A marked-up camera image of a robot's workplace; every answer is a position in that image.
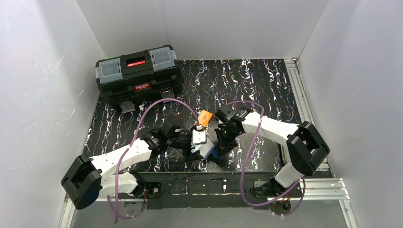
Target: black toolbox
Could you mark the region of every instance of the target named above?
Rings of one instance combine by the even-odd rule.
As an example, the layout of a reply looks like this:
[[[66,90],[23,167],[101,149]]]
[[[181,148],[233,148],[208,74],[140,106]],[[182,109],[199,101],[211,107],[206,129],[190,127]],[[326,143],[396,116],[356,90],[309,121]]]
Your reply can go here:
[[[182,92],[183,76],[170,45],[99,60],[96,83],[102,100],[123,113],[147,100],[174,98]]]

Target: white wall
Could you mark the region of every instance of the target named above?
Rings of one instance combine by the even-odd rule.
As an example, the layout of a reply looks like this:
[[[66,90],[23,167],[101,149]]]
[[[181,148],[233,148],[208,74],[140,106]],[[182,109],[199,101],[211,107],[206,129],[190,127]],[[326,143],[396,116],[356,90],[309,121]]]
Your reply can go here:
[[[329,0],[77,0],[108,57],[171,44],[179,59],[298,57]]]
[[[163,0],[77,0],[108,58],[169,43]]]
[[[330,0],[299,67],[359,227],[401,227],[403,2]]]
[[[105,58],[75,0],[0,3],[0,227],[57,227]]]

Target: toolbox compartment lid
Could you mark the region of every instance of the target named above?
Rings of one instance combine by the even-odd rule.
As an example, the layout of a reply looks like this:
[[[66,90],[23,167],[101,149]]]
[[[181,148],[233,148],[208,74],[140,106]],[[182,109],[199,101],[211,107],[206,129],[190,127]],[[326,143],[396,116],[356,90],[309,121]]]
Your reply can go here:
[[[101,84],[113,82],[123,78],[120,66],[120,58],[109,59],[99,62],[96,70],[96,78]]]
[[[150,55],[154,71],[174,67],[174,60],[177,60],[175,51],[170,50],[169,47],[150,50]]]

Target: orange block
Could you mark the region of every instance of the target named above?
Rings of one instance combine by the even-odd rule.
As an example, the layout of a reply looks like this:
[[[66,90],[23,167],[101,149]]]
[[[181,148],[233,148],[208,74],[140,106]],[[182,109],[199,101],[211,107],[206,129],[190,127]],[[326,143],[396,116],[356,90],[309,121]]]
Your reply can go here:
[[[209,113],[206,110],[202,110],[198,117],[200,125],[203,127],[207,127],[212,117],[213,117],[212,113]]]

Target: black table surface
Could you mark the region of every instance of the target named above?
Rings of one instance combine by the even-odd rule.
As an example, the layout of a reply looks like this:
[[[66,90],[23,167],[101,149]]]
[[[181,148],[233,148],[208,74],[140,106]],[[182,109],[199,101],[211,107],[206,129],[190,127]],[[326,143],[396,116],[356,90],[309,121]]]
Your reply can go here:
[[[245,100],[264,106],[265,115],[268,117],[287,123],[301,123],[283,59],[198,60],[179,61],[179,64],[185,82],[183,93],[177,98],[189,104],[196,113],[201,110],[215,113],[218,107],[226,103]],[[83,153],[91,157],[129,144],[142,113],[151,103],[143,102],[136,111],[121,114],[119,110],[104,103],[100,97]],[[249,104],[236,105],[238,108],[243,106],[260,111]],[[167,120],[188,128],[192,127],[195,121],[190,112],[180,104],[159,104],[145,117],[140,134],[153,127],[161,126]],[[216,139],[213,130],[216,125],[215,121],[209,124],[208,137],[212,140]],[[239,147],[234,148],[219,162],[185,162],[181,150],[170,148],[160,156],[138,163],[129,169],[150,172],[237,172],[242,168],[252,137],[251,134],[238,137]],[[281,167],[281,158],[278,145],[271,140],[259,137],[246,170],[276,172],[279,167]]]

